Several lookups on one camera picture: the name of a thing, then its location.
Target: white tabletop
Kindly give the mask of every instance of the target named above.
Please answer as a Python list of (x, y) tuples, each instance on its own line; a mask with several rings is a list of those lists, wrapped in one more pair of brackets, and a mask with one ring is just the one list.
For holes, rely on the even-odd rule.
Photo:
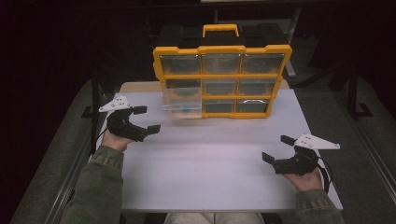
[[(125, 151), (122, 208), (136, 212), (274, 212), (295, 208), (295, 189), (262, 160), (294, 155), (280, 135), (310, 133), (293, 90), (279, 90), (268, 119), (170, 119), (161, 92), (124, 93), (138, 126), (161, 124), (161, 131)], [(331, 185), (329, 196), (340, 200)]]

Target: hand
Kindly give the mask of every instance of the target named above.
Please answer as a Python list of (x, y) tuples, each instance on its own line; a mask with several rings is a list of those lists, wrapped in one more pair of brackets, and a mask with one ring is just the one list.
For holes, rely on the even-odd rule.
[(297, 191), (307, 191), (311, 189), (323, 189), (319, 168), (315, 168), (312, 173), (305, 175), (292, 175), (285, 176), (297, 189)]
[(123, 152), (126, 150), (128, 144), (132, 143), (133, 140), (116, 136), (112, 134), (109, 130), (106, 130), (103, 139), (102, 139), (102, 146), (104, 147), (111, 147), (119, 152)]

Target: yellow organizer box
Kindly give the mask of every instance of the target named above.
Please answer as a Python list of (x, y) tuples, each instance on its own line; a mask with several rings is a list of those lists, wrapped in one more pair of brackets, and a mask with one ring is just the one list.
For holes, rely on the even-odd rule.
[(277, 24), (164, 26), (153, 51), (163, 108), (185, 119), (267, 118), (290, 55)]

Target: forearm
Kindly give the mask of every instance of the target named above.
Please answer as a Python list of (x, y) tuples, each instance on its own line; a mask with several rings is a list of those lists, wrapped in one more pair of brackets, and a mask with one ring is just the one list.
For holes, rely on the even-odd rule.
[(315, 189), (296, 195), (296, 216), (299, 224), (343, 224), (340, 211), (334, 206), (324, 190)]
[(119, 223), (123, 153), (99, 147), (83, 168), (61, 223)]

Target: person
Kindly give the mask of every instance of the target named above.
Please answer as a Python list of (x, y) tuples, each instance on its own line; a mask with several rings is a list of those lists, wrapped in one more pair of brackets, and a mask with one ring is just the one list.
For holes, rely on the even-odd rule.
[[(120, 223), (123, 152), (131, 142), (105, 131), (101, 146), (81, 171), (74, 197), (66, 205), (60, 223)], [(302, 176), (284, 176), (297, 189), (297, 223), (345, 223), (323, 190), (318, 169)], [(258, 213), (170, 213), (164, 223), (264, 222)]]

